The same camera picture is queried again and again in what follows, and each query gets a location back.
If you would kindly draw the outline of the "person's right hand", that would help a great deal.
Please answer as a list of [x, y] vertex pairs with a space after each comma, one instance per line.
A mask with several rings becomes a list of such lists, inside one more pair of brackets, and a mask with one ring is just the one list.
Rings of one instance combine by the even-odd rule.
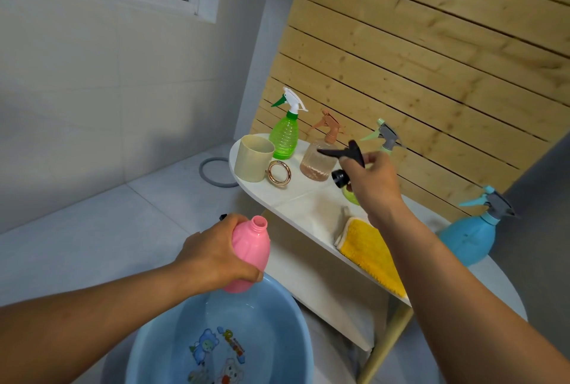
[[[360, 206], [365, 210], [370, 223], [381, 229], [395, 215], [405, 208], [397, 174], [390, 156], [382, 151], [368, 152], [363, 155], [365, 177], [357, 184], [349, 184]], [[342, 157], [339, 161], [354, 161]]]

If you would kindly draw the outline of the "person's left hand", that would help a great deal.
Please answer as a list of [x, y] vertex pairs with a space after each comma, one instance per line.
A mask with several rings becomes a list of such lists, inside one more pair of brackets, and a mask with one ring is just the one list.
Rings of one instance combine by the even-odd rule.
[[223, 271], [228, 264], [248, 264], [239, 259], [232, 248], [232, 232], [248, 219], [230, 214], [203, 232], [189, 236], [172, 264], [177, 290], [186, 298], [212, 292], [223, 284]]

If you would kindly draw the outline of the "black spray trigger head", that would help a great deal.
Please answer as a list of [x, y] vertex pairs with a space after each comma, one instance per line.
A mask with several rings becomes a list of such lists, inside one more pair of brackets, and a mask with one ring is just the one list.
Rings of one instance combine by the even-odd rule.
[[[355, 140], [350, 140], [348, 146], [342, 150], [318, 149], [317, 152], [326, 157], [334, 157], [338, 160], [342, 157], [346, 157], [356, 161], [361, 167], [365, 168], [364, 157]], [[351, 182], [349, 175], [343, 169], [333, 170], [331, 177], [338, 188], [344, 188]]]

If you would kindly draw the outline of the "pink plastic bottle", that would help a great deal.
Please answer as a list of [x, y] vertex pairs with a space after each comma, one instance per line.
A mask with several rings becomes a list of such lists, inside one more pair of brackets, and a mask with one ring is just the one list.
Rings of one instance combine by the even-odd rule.
[[270, 257], [268, 221], [261, 215], [238, 224], [232, 232], [232, 248], [242, 261], [264, 273]]

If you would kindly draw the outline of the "person's right forearm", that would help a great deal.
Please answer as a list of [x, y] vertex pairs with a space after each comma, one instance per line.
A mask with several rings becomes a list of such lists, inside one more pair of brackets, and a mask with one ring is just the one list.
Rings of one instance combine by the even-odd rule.
[[570, 384], [570, 361], [398, 201], [366, 208], [450, 384]]

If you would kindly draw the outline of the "person's left forearm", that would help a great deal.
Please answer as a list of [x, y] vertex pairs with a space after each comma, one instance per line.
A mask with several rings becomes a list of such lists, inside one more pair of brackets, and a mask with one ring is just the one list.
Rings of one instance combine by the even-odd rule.
[[70, 384], [121, 340], [198, 293], [167, 265], [0, 308], [0, 384]]

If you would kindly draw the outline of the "lime spray bottle grey trigger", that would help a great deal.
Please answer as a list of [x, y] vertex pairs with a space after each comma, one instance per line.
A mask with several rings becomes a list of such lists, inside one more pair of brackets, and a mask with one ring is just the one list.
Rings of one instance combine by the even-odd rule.
[[[405, 145], [401, 142], [399, 135], [395, 132], [393, 128], [386, 124], [386, 122], [379, 118], [377, 121], [377, 128], [368, 136], [363, 137], [360, 141], [365, 140], [372, 140], [382, 138], [384, 139], [384, 143], [380, 148], [380, 151], [391, 155], [394, 147], [401, 147], [406, 148]], [[356, 199], [353, 192], [347, 190], [347, 186], [344, 186], [342, 189], [344, 197], [352, 204], [360, 206], [358, 200]]]

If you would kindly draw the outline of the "white oval table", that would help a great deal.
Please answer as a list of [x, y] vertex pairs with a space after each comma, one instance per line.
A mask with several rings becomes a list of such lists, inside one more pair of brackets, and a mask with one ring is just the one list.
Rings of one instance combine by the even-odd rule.
[[331, 179], [306, 178], [299, 164], [308, 143], [300, 141], [286, 160], [292, 179], [285, 188], [267, 179], [239, 186], [266, 211], [272, 245], [265, 273], [303, 305], [362, 350], [369, 352], [384, 332], [391, 293], [334, 246], [343, 208], [366, 219]]

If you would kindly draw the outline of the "blue plastic basin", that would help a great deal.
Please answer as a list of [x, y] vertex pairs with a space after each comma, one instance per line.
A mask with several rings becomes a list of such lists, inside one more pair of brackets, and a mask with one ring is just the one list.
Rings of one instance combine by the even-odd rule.
[[142, 326], [125, 384], [313, 384], [311, 337], [270, 276], [246, 292], [196, 295]]

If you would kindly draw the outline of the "green spray bottle white trigger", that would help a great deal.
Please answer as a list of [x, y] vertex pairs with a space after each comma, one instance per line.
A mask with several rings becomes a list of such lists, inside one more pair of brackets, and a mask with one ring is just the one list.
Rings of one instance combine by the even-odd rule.
[[301, 98], [288, 87], [283, 87], [281, 98], [271, 106], [279, 107], [283, 104], [288, 104], [289, 110], [273, 127], [268, 138], [275, 147], [273, 158], [278, 160], [288, 160], [293, 156], [299, 134], [297, 124], [298, 114], [299, 111], [308, 111]]

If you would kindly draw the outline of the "yellow cleaning cloth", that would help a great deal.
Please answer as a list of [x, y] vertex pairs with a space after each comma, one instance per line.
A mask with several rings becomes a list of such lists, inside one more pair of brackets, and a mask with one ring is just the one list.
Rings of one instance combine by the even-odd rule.
[[349, 217], [335, 248], [394, 296], [409, 301], [392, 255], [380, 232], [358, 217]]

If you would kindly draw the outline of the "beige plastic cup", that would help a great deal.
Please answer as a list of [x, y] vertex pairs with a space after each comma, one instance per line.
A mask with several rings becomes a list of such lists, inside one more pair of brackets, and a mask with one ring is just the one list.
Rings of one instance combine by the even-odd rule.
[[249, 183], [259, 183], [264, 180], [266, 170], [273, 159], [274, 144], [259, 135], [245, 135], [241, 138], [234, 164], [234, 173]]

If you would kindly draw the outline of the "blue spray bottle grey trigger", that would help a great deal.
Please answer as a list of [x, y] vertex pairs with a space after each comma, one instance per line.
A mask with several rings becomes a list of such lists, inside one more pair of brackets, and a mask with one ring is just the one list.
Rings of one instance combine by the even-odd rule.
[[460, 203], [460, 207], [487, 206], [478, 216], [451, 223], [437, 236], [465, 266], [485, 258], [495, 243], [496, 226], [505, 217], [519, 217], [509, 201], [492, 186], [484, 186], [480, 197]]

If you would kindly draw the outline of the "wooden slat panel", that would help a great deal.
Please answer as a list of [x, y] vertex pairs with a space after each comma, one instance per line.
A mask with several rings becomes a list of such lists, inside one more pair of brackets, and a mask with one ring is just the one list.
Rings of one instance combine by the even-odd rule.
[[385, 120], [403, 194], [453, 222], [570, 132], [570, 0], [293, 0], [252, 133], [284, 116], [284, 86], [309, 142], [324, 109], [342, 144]]

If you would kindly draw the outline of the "beige table leg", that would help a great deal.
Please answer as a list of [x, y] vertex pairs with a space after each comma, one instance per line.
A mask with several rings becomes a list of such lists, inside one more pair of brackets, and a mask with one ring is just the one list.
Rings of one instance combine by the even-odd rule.
[[357, 384], [371, 384], [384, 360], [394, 348], [414, 315], [413, 309], [400, 303], [388, 317], [383, 335], [378, 339], [356, 379]]

